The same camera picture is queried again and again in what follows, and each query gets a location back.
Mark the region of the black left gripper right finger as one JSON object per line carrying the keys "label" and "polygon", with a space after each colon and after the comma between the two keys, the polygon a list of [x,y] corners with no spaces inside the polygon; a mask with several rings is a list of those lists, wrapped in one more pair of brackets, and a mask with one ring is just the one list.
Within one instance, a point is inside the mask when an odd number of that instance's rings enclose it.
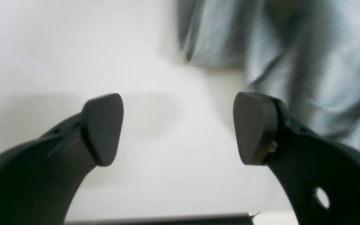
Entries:
{"label": "black left gripper right finger", "polygon": [[267,95],[239,92],[233,118],[242,163],[270,168],[300,225],[360,225],[360,152],[316,134]]}

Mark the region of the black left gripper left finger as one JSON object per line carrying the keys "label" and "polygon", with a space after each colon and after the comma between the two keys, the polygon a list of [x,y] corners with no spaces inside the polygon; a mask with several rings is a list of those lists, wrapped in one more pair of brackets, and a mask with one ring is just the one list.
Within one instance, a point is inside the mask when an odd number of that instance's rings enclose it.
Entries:
{"label": "black left gripper left finger", "polygon": [[41,137],[0,154],[0,225],[63,225],[79,186],[95,167],[112,164],[124,105],[113,93]]}

